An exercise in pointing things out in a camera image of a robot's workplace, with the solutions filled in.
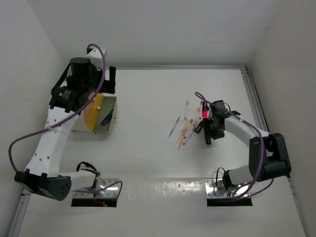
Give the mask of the pink highlighter black body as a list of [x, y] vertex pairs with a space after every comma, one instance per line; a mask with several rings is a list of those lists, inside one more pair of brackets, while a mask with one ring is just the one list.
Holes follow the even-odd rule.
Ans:
[[209, 107], [205, 101], [203, 101], [203, 103], [202, 103], [201, 116], [203, 119], [206, 119], [209, 117]]

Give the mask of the purple highlighter black body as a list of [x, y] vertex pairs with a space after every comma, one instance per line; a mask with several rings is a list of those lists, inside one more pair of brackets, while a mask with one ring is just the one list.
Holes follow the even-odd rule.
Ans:
[[101, 121], [101, 125], [102, 125], [102, 126], [107, 125], [107, 124], [112, 120], [113, 111], [114, 111], [114, 110], [111, 110], [111, 111], [105, 116], [105, 118]]

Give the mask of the cylindrical beige drawer container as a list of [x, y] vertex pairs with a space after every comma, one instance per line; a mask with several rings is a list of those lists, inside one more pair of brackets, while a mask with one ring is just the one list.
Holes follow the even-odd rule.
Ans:
[[[101, 121], [111, 111], [112, 120], [105, 126]], [[117, 119], [118, 100], [116, 96], [98, 93], [93, 101], [81, 112], [81, 115], [72, 127], [72, 132], [110, 133]]]

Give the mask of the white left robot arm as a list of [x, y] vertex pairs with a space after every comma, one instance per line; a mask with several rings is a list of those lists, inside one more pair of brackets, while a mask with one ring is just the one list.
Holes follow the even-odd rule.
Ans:
[[86, 57], [70, 59], [61, 77], [51, 90], [46, 126], [34, 155], [24, 171], [17, 171], [16, 183], [32, 194], [64, 200], [70, 192], [96, 193], [100, 173], [87, 162], [84, 169], [61, 174], [60, 161], [63, 149], [73, 125], [87, 102], [101, 93], [115, 93], [116, 67], [109, 67], [109, 79], [105, 71], [98, 70]]

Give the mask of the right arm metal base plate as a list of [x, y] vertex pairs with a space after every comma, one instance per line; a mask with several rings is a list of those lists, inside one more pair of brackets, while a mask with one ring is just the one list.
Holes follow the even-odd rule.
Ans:
[[207, 199], [235, 199], [244, 193], [249, 184], [239, 184], [236, 187], [225, 189], [222, 178], [205, 178], [205, 192]]

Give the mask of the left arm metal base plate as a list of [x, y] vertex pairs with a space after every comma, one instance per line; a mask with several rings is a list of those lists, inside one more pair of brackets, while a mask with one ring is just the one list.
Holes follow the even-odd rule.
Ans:
[[120, 182], [118, 179], [98, 178], [92, 188], [83, 188], [82, 190], [87, 191], [87, 193], [74, 191], [72, 192], [73, 198], [117, 198], [120, 191]]

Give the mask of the orange highlighter black body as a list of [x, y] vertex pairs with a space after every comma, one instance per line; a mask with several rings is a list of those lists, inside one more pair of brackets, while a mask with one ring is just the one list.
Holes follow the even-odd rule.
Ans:
[[202, 119], [200, 123], [197, 125], [195, 129], [195, 133], [199, 134], [202, 131], [203, 127], [204, 127], [204, 119]]

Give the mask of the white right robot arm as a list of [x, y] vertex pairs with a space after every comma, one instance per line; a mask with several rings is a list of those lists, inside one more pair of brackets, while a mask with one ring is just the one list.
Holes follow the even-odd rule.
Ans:
[[255, 182], [288, 176], [291, 164], [285, 138], [280, 133], [269, 133], [250, 124], [237, 111], [229, 111], [222, 100], [202, 103], [202, 121], [205, 143], [233, 134], [249, 148], [248, 164], [225, 170], [222, 183], [225, 190]]

